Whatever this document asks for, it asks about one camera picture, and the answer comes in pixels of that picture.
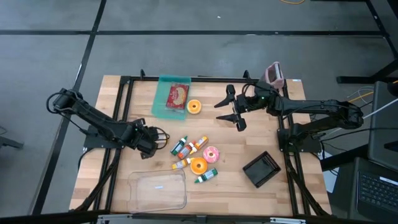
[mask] gray floor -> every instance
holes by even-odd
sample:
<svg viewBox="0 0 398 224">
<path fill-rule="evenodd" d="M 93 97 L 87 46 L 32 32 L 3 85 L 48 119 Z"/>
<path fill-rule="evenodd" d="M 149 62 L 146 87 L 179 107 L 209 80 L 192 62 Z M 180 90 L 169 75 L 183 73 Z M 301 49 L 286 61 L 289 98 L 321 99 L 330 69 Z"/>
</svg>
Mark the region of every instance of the gray floor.
<svg viewBox="0 0 398 224">
<path fill-rule="evenodd" d="M 397 42 L 392 11 L 384 1 L 373 2 Z M 99 4 L 3 0 L 0 29 L 91 30 Z M 377 30 L 377 26 L 366 5 L 358 2 L 307 0 L 294 6 L 278 0 L 108 1 L 99 30 L 135 29 Z M 61 87 L 72 87 L 87 40 L 85 35 L 0 35 L 0 125 L 9 131 L 5 136 L 25 142 L 23 150 L 0 150 L 0 217 L 29 212 L 60 122 L 60 117 L 45 110 L 45 99 Z M 143 68 L 148 75 L 241 77 L 248 69 L 259 77 L 269 64 L 280 61 L 286 78 L 303 80 L 308 99 L 346 100 L 361 86 L 338 85 L 335 77 L 371 75 L 391 60 L 386 42 L 373 38 L 97 36 L 80 91 L 94 104 L 103 75 L 138 75 Z M 350 149 L 367 137 L 362 133 L 355 141 L 338 139 L 333 144 Z M 68 210 L 83 141 L 84 136 L 70 126 L 45 213 Z"/>
</svg>

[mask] paint bottle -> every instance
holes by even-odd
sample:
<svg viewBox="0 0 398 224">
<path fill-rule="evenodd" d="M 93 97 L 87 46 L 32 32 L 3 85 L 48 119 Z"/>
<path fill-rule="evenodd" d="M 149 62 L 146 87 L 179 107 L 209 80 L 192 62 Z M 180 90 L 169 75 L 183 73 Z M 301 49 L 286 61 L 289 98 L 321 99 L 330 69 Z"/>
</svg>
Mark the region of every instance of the paint bottle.
<svg viewBox="0 0 398 224">
<path fill-rule="evenodd" d="M 176 162 L 175 164 L 172 165 L 172 169 L 182 169 L 186 167 L 188 164 L 192 162 L 194 158 L 187 158 L 183 159 L 180 162 Z"/>
<path fill-rule="evenodd" d="M 216 168 L 212 168 L 211 170 L 205 172 L 204 174 L 202 174 L 201 176 L 199 176 L 197 178 L 197 180 L 195 180 L 195 183 L 202 183 L 208 179 L 213 178 L 214 176 L 216 176 L 218 174 Z"/>
<path fill-rule="evenodd" d="M 192 151 L 192 149 L 197 150 L 197 149 L 195 148 L 195 144 L 196 144 L 195 141 L 190 142 L 189 144 L 187 144 L 187 145 L 185 146 L 185 148 L 183 148 L 183 149 L 177 154 L 178 158 L 184 159 L 184 158 L 189 154 L 189 152 Z"/>
<path fill-rule="evenodd" d="M 181 138 L 176 145 L 173 147 L 173 149 L 170 151 L 171 154 L 173 154 L 173 156 L 177 155 L 177 153 L 184 147 L 184 144 L 187 141 L 187 137 L 185 136 L 184 138 Z"/>
<path fill-rule="evenodd" d="M 192 149 L 192 151 L 189 154 L 193 154 L 197 151 L 199 151 L 207 142 L 209 139 L 207 136 L 203 136 L 197 143 L 195 143 L 195 149 Z"/>
</svg>

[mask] label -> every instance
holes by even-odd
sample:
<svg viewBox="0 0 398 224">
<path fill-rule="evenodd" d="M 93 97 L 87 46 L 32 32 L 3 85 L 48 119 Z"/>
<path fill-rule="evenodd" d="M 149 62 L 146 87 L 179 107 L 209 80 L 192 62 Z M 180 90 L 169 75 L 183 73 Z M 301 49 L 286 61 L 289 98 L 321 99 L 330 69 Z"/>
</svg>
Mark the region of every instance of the label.
<svg viewBox="0 0 398 224">
<path fill-rule="evenodd" d="M 181 150 L 181 152 L 179 152 L 178 157 L 180 159 L 183 159 L 183 158 L 185 158 L 185 156 L 188 155 L 189 152 L 190 152 L 189 149 L 187 147 L 185 147 L 184 149 Z"/>
<path fill-rule="evenodd" d="M 188 96 L 188 85 L 173 83 L 167 98 L 166 107 L 173 109 L 185 109 Z"/>
<path fill-rule="evenodd" d="M 176 163 L 175 165 L 177 166 L 177 169 L 181 169 L 181 168 L 184 168 L 187 165 L 187 163 L 185 162 L 185 160 L 182 160 L 182 161 Z"/>
<path fill-rule="evenodd" d="M 200 146 L 202 143 L 204 143 L 205 142 L 205 138 L 201 138 L 200 140 L 199 140 L 199 142 L 198 142 L 198 145 Z"/>
<path fill-rule="evenodd" d="M 213 174 L 213 172 L 212 172 L 211 170 L 205 172 L 204 175 L 205 175 L 205 177 L 206 177 L 206 180 L 208 180 L 208 179 L 214 177 L 214 174 Z"/>
<path fill-rule="evenodd" d="M 170 152 L 177 150 L 177 147 L 180 145 L 180 142 L 177 142 L 176 145 L 170 150 Z"/>
</svg>

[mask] wooden table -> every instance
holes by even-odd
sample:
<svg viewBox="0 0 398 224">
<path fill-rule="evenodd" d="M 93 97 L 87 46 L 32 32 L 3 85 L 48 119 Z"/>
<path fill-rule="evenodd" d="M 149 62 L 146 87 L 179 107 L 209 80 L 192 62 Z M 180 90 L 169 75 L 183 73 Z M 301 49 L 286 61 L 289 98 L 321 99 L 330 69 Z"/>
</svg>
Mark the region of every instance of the wooden table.
<svg viewBox="0 0 398 224">
<path fill-rule="evenodd" d="M 106 75 L 99 90 L 96 108 L 109 116 L 112 116 L 113 113 L 119 80 L 120 76 Z M 171 169 L 171 165 L 177 162 L 178 158 L 170 154 L 170 147 L 173 147 L 184 135 L 188 135 L 188 141 L 198 140 L 203 135 L 207 135 L 209 137 L 207 146 L 215 146 L 220 151 L 219 161 L 209 165 L 209 169 L 217 168 L 218 175 L 208 182 L 194 184 L 197 176 L 192 174 L 189 167 L 186 167 L 184 171 L 187 205 L 180 210 L 167 210 L 161 211 L 161 213 L 292 215 L 285 164 L 277 142 L 277 117 L 267 114 L 264 110 L 245 113 L 243 118 L 248 127 L 243 132 L 238 132 L 233 123 L 215 119 L 219 115 L 232 113 L 230 106 L 213 107 L 226 96 L 226 85 L 227 83 L 192 82 L 189 98 L 200 100 L 202 111 L 197 115 L 188 114 L 185 121 L 174 121 L 157 119 L 150 112 L 157 82 L 134 82 L 128 120 L 145 118 L 148 126 L 158 126 L 170 134 L 170 144 L 165 149 L 157 151 L 154 157 L 145 160 L 140 158 L 137 150 L 129 148 L 122 150 L 111 207 L 112 212 L 128 213 L 127 202 L 130 198 L 130 188 L 127 178 L 132 172 Z M 239 92 L 243 84 L 235 83 L 234 85 Z M 287 80 L 287 86 L 291 99 L 305 99 L 300 80 Z M 123 113 L 125 97 L 125 95 L 122 97 L 119 114 Z M 307 123 L 310 118 L 307 114 L 294 114 L 294 121 Z M 257 189 L 246 177 L 242 167 L 264 151 L 268 151 L 282 170 Z M 70 208 L 79 206 L 97 184 L 103 156 L 104 149 L 94 149 L 83 158 Z M 331 213 L 318 159 L 309 153 L 301 153 L 300 156 L 306 186 L 322 208 Z M 104 198 L 106 198 L 107 192 L 108 186 L 106 185 L 100 208 L 104 208 Z M 297 186 L 296 196 L 299 211 L 303 213 L 302 200 Z"/>
</svg>

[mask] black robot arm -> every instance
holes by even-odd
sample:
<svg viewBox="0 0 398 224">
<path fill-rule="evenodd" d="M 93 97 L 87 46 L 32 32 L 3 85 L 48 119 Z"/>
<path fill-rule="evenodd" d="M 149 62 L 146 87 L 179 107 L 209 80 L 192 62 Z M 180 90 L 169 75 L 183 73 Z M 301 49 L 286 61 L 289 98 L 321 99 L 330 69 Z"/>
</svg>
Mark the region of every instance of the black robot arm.
<svg viewBox="0 0 398 224">
<path fill-rule="evenodd" d="M 247 88 L 254 87 L 254 96 L 246 96 Z M 273 116 L 285 116 L 292 113 L 326 114 L 328 117 L 307 124 L 294 124 L 289 128 L 287 140 L 300 145 L 309 135 L 331 128 L 356 129 L 363 124 L 363 113 L 357 106 L 337 100 L 290 100 L 280 96 L 278 91 L 270 84 L 260 80 L 256 84 L 245 84 L 242 93 L 235 98 L 233 85 L 226 87 L 226 98 L 215 105 L 215 108 L 233 104 L 233 114 L 223 115 L 217 119 L 223 119 L 236 123 L 238 131 L 246 128 L 246 122 L 241 117 L 242 113 L 254 110 L 266 109 Z"/>
<path fill-rule="evenodd" d="M 143 159 L 152 157 L 155 154 L 158 147 L 156 143 L 158 139 L 157 128 L 145 126 L 143 118 L 132 122 L 115 121 L 90 106 L 79 92 L 62 88 L 60 92 L 54 93 L 53 96 L 55 95 L 58 96 L 52 103 L 53 110 L 48 108 L 49 99 L 47 100 L 47 109 L 51 113 L 64 116 L 66 114 L 75 114 L 98 130 L 98 133 L 94 134 L 109 142 L 118 143 L 121 147 L 127 146 L 140 150 Z M 93 134 L 85 130 L 81 131 L 84 134 Z"/>
</svg>

